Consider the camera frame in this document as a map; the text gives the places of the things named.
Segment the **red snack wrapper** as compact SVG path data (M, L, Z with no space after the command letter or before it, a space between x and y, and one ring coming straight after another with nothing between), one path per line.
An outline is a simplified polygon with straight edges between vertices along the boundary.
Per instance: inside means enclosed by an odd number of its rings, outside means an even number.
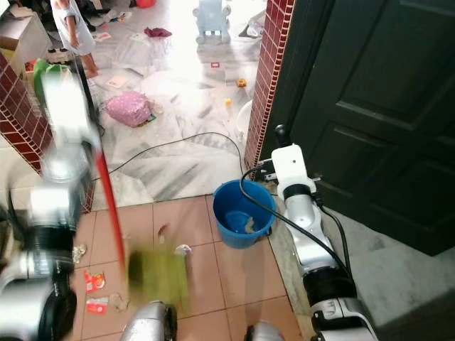
M85 280L85 292L86 293L93 293L95 291L101 290L105 287L105 274L103 272L100 273L92 273L88 270L84 270L82 273Z
M107 314L108 308L109 298L87 298L87 301L85 301L85 309L91 314Z

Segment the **cardboard box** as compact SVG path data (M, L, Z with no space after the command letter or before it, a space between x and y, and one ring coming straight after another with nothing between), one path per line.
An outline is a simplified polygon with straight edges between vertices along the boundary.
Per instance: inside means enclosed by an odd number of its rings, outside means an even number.
M26 63L48 58L52 43L37 16L15 17L7 11L0 18L0 50L16 75Z

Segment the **light blue toy chair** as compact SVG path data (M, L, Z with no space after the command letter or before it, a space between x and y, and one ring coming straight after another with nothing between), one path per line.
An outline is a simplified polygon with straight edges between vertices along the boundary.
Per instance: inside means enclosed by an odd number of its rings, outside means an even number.
M196 43L229 43L231 7L224 4L223 0L199 0L198 6L192 10L196 18L196 28L198 35Z

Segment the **silver robot right leg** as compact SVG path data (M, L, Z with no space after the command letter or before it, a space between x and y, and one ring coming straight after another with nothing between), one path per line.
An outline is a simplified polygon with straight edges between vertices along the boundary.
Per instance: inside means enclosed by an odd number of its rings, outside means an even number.
M296 330L280 329L267 321L248 325L242 341L303 341Z

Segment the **red-handled green broom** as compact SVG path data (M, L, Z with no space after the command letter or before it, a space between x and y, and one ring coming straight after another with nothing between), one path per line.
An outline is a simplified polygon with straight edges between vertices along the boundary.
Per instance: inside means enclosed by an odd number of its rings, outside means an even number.
M140 238L124 238L118 215L111 171L108 169L97 108L87 85L87 68L82 59L71 62L72 75L68 77L71 90L64 102L71 105L70 130L80 143L91 150L97 169L97 178L103 188L110 218L118 264L126 277L130 298L139 301L164 300L185 309L188 306L185 256L178 253L175 244L157 237L156 243Z

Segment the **child in light dress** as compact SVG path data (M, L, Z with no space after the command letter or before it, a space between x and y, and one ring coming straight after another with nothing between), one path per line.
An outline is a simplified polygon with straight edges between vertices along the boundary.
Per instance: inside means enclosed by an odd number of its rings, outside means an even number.
M95 39L75 0L50 0L52 16L64 48L82 59L87 78L98 76L93 58Z

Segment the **silver robot left leg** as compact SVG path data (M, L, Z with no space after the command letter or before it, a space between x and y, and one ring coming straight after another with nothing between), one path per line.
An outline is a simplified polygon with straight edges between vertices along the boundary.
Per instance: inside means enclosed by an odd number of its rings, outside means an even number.
M176 337L176 309L173 305L156 300L137 310L119 341L176 341Z

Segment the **blue plastic bucket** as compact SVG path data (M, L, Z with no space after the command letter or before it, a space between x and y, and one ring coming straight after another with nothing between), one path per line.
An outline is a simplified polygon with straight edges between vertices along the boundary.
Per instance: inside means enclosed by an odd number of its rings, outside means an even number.
M227 246L237 249L252 247L260 238L266 237L275 221L273 214L247 199L240 188L244 188L260 204L276 209L270 192L254 181L231 180L215 189L212 212L217 221L219 236ZM253 234L244 232L248 217L253 217L255 221L256 232Z

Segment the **red brick low wall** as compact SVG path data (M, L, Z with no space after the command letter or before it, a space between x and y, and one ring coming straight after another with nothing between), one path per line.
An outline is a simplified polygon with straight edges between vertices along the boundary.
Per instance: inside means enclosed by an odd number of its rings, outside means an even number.
M33 130L36 118L28 98L25 84L0 53L0 132L3 139L33 171L41 172L41 147L37 145Z

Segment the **pink patterned bag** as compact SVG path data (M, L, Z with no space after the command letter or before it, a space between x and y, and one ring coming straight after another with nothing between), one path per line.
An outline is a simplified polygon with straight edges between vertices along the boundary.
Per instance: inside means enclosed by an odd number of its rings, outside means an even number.
M117 122L132 128L143 126L156 119L149 98L136 91L115 95L107 101L104 110Z

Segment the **silver robot leg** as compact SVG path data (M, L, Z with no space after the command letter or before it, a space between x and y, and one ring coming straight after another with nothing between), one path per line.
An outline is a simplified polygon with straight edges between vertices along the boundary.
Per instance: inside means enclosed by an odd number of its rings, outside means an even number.
M303 341L296 330L280 329L267 321L248 325L242 341Z
M119 341L176 341L176 337L176 309L173 305L156 300L137 310Z

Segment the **red brick pillar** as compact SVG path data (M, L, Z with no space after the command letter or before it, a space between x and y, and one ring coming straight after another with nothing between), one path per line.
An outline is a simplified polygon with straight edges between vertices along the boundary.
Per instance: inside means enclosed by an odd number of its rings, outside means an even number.
M282 72L282 63L296 0L267 0L264 31L251 104L250 124L243 163L252 168L262 152L267 123Z

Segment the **green plastic toy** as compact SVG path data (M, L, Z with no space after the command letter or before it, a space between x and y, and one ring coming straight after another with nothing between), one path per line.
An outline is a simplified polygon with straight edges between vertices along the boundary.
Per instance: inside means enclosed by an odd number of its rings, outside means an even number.
M52 77L52 75L58 75L62 71L66 71L66 65L50 64L45 59L41 58L33 61L32 65L33 91L35 91L35 95L39 103L45 103L45 94L43 93L43 79L45 79L45 77Z

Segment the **dark green door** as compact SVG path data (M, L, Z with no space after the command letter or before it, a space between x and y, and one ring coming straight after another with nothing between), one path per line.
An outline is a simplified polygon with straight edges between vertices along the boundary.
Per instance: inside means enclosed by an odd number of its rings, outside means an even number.
M329 208L455 248L455 0L295 0L261 153L283 126Z

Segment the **white plastic basin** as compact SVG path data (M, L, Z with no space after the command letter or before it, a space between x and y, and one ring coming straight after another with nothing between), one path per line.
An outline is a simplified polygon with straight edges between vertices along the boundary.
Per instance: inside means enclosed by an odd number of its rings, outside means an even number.
M243 107L240 107L238 111L235 126L238 136L241 139L246 139L248 136L248 128L250 127L250 117L252 112L252 101L248 101Z

